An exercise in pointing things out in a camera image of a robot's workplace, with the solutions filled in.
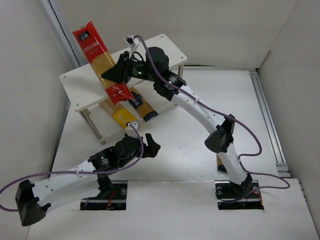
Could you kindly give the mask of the red spaghetti bag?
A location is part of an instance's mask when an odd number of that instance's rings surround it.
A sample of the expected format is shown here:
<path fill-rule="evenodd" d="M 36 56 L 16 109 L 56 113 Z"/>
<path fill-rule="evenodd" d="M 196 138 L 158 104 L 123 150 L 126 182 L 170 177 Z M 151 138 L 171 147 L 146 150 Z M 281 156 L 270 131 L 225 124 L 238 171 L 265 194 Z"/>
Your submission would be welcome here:
<path fill-rule="evenodd" d="M 119 102 L 133 99 L 134 96 L 126 84 L 102 78 L 102 74 L 114 67 L 116 63 L 93 22 L 89 21 L 72 33 L 112 103 L 116 106 Z"/>

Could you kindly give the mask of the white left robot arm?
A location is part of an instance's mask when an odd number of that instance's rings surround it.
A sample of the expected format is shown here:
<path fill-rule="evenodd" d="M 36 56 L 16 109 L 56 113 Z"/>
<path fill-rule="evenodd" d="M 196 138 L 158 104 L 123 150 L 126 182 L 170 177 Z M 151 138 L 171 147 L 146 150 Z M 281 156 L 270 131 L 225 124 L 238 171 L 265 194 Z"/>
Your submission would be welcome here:
<path fill-rule="evenodd" d="M 139 125 L 126 127 L 124 138 L 90 156 L 67 173 L 59 173 L 45 180 L 19 183 L 15 202 L 22 226 L 41 221 L 49 212 L 80 199 L 107 198 L 114 187 L 109 178 L 127 168 L 133 159 L 154 158 L 161 146 L 152 135 L 139 134 Z"/>

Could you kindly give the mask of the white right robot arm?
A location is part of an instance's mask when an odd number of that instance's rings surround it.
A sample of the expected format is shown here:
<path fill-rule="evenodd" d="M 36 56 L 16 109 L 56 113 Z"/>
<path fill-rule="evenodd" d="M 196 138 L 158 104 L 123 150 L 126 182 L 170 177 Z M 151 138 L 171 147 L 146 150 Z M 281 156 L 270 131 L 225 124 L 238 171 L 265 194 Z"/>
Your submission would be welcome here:
<path fill-rule="evenodd" d="M 131 78 L 136 78 L 153 82 L 153 88 L 160 96 L 200 122 L 209 133 L 204 144 L 221 159 L 230 185 L 238 194 L 246 192 L 252 177 L 242 168 L 235 150 L 235 117 L 206 108 L 186 81 L 169 69 L 169 57 L 161 48 L 149 47 L 145 52 L 145 60 L 136 60 L 133 54 L 132 51 L 125 51 L 121 55 L 124 63 L 121 80 L 127 83 Z"/>

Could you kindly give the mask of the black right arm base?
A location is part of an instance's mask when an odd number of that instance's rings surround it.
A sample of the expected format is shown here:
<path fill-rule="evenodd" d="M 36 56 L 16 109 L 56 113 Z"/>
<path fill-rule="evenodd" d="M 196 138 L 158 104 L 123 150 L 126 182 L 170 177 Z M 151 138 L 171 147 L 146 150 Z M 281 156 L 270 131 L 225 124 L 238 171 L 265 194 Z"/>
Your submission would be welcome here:
<path fill-rule="evenodd" d="M 264 210 L 264 203 L 260 193 L 250 191 L 259 187 L 253 181 L 245 193 L 235 193 L 229 181 L 215 182 L 215 196 L 219 210 Z"/>

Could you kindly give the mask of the blue-label spaghetti bag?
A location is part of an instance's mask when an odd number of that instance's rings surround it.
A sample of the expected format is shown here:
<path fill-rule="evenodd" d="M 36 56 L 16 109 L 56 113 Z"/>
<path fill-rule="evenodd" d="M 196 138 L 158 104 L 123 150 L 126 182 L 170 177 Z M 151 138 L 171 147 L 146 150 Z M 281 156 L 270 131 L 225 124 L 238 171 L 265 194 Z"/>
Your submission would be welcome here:
<path fill-rule="evenodd" d="M 133 98 L 128 100 L 129 103 L 145 122 L 148 122 L 159 115 L 134 87 L 130 88 L 129 91 L 133 96 Z"/>

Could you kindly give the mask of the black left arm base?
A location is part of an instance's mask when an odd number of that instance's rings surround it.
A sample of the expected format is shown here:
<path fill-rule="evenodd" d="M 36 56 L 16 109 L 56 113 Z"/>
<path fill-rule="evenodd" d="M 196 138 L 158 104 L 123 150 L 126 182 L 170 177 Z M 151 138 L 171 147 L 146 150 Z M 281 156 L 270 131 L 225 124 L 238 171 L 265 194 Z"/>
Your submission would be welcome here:
<path fill-rule="evenodd" d="M 84 198 L 80 202 L 81 211 L 125 211 L 127 208 L 127 181 L 114 181 L 113 190 L 106 196 Z"/>

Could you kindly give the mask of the yellow-ended spaghetti bag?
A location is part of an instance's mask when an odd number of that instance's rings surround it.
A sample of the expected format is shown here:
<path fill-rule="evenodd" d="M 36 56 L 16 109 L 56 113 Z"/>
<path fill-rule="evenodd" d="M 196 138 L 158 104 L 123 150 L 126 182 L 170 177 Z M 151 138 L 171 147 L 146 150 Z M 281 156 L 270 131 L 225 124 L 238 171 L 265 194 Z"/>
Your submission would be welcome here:
<path fill-rule="evenodd" d="M 109 98 L 100 102 L 99 106 L 123 129 L 127 127 L 127 123 L 138 120 L 124 106 L 120 103 L 114 105 Z"/>

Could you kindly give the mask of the dark-ended spaghetti bag with barcode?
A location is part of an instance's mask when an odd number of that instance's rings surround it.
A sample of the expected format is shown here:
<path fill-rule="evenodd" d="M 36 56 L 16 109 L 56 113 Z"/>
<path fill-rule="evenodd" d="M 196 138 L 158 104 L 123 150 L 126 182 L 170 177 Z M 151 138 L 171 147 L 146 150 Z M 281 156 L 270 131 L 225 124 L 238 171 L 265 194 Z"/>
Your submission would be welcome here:
<path fill-rule="evenodd" d="M 220 173 L 227 173 L 225 165 L 223 164 L 221 158 L 216 154 L 217 171 Z"/>

